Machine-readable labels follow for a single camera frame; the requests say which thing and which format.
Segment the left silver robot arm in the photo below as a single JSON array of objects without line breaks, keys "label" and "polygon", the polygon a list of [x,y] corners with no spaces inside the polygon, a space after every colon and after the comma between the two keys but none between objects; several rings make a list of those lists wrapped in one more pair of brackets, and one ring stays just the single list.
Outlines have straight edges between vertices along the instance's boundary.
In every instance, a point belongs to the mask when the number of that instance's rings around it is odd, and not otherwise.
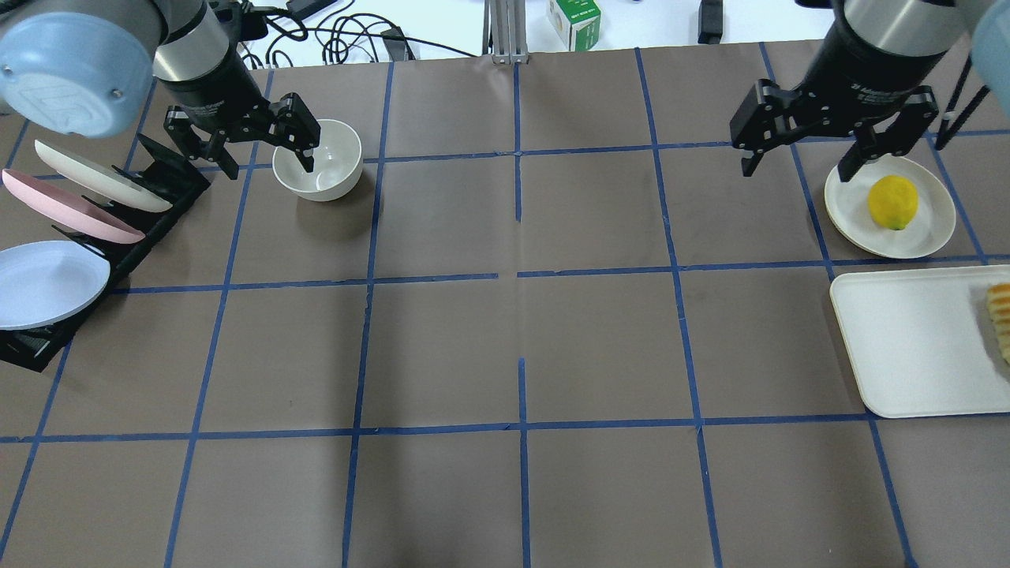
[{"label": "left silver robot arm", "polygon": [[174,97],[163,127],[184,157],[235,178],[228,144],[262,141],[313,172],[318,120],[294,93],[268,101],[238,53],[250,14],[242,1],[4,1],[2,101],[50,132],[105,139],[158,80]]}]

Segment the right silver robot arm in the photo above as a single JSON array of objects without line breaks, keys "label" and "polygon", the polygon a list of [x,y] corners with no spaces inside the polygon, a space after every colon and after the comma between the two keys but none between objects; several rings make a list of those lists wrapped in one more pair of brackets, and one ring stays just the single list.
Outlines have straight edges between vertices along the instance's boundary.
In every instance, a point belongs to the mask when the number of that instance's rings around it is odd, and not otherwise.
[{"label": "right silver robot arm", "polygon": [[941,114],[925,79],[971,37],[982,93],[1008,108],[1006,1],[826,1],[834,21],[791,89],[761,79],[729,123],[730,143],[753,175],[764,155],[809,136],[852,137],[837,172],[844,182],[884,155],[911,151]]}]

